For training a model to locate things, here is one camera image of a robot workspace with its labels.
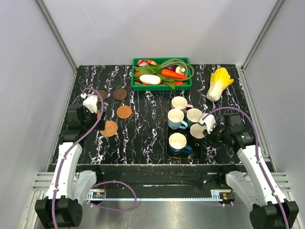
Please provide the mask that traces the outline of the white cup dark body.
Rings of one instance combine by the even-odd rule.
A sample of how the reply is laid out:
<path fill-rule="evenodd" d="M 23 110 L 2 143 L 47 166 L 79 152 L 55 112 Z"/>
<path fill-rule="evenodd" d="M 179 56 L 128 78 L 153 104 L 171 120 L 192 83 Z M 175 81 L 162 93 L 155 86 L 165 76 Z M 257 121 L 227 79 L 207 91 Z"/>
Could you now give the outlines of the white cup dark body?
<path fill-rule="evenodd" d="M 196 123 L 190 127 L 190 134 L 196 139 L 202 139 L 205 138 L 206 130 L 206 126 Z"/>

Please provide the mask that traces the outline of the grey blue cup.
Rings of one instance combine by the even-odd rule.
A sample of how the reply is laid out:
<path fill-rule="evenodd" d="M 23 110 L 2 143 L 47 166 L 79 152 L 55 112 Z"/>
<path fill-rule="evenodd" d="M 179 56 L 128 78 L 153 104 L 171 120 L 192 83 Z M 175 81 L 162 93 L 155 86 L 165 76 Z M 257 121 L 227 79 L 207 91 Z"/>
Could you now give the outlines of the grey blue cup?
<path fill-rule="evenodd" d="M 188 127 L 190 128 L 192 125 L 198 123 L 202 115 L 202 111 L 197 108 L 189 109 L 186 113 Z"/>

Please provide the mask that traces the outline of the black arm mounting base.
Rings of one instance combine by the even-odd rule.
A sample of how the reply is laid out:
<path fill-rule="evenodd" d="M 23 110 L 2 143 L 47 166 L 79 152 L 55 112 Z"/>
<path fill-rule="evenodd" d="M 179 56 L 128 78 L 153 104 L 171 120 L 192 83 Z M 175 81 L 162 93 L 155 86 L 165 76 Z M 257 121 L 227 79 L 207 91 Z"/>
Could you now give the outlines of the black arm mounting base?
<path fill-rule="evenodd" d="M 225 173 L 245 172 L 243 165 L 78 165 L 76 172 L 92 170 L 97 181 L 121 181 L 138 198 L 209 198 L 212 189 L 229 189 Z"/>

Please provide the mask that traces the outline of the woven rattan coaster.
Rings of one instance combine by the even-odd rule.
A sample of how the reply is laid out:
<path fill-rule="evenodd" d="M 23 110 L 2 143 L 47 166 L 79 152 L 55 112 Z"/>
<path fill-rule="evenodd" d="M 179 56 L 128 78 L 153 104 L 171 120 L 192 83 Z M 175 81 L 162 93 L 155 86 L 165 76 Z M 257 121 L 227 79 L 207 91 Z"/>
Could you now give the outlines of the woven rattan coaster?
<path fill-rule="evenodd" d="M 105 137 L 112 137 L 118 131 L 118 125 L 114 121 L 106 121 L 105 122 L 105 129 L 101 130 L 100 133 L 102 136 Z"/>

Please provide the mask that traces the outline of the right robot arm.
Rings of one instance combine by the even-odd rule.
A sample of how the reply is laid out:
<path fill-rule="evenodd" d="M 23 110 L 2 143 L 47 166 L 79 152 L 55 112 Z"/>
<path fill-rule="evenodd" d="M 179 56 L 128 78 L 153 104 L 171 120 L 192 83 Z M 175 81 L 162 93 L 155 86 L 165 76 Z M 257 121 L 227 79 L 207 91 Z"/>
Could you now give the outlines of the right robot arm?
<path fill-rule="evenodd" d="M 224 124 L 216 123 L 212 114 L 203 114 L 199 123 L 207 129 L 212 143 L 232 147 L 244 165 L 250 180 L 239 170 L 222 170 L 217 184 L 232 188 L 249 210 L 254 229 L 291 229 L 299 212 L 295 201 L 289 201 L 276 184 L 263 159 L 254 131 L 245 130 L 237 113 L 224 114 Z"/>

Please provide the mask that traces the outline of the pink cup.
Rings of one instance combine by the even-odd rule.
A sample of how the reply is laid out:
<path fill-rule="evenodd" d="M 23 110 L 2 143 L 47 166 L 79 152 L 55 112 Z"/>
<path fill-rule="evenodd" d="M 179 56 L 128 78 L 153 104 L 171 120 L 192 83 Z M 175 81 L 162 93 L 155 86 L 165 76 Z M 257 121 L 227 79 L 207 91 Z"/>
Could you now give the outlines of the pink cup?
<path fill-rule="evenodd" d="M 188 104 L 187 100 L 182 96 L 176 96 L 171 101 L 172 109 L 179 109 L 183 112 L 187 112 L 189 109 L 193 109 L 194 106 Z"/>

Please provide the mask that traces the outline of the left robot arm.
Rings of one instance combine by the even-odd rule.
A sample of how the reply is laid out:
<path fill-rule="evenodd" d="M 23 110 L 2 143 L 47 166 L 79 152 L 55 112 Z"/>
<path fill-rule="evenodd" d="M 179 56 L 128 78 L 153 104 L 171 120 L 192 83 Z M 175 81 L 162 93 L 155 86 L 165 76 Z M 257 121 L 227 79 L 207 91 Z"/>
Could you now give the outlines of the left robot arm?
<path fill-rule="evenodd" d="M 35 211 L 46 229 L 78 227 L 82 205 L 90 188 L 99 188 L 103 176 L 84 170 L 75 177 L 76 167 L 86 137 L 93 130 L 103 129 L 102 111 L 87 103 L 68 106 L 65 124 L 58 139 L 58 160 L 51 184 L 43 199 L 35 203 Z"/>

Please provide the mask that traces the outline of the dark walnut coaster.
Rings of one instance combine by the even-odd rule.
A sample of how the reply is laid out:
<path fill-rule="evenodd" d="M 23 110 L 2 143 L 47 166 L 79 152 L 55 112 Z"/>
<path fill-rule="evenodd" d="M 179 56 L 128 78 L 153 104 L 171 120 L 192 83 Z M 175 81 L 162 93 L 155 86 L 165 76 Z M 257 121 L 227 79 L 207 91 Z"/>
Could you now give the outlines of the dark walnut coaster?
<path fill-rule="evenodd" d="M 105 101 L 107 99 L 107 93 L 104 90 L 99 90 L 98 93 L 102 97 L 103 101 Z"/>
<path fill-rule="evenodd" d="M 127 96 L 128 96 L 128 92 L 123 88 L 119 88 L 115 90 L 113 93 L 113 97 L 117 101 L 123 101 L 127 98 Z"/>

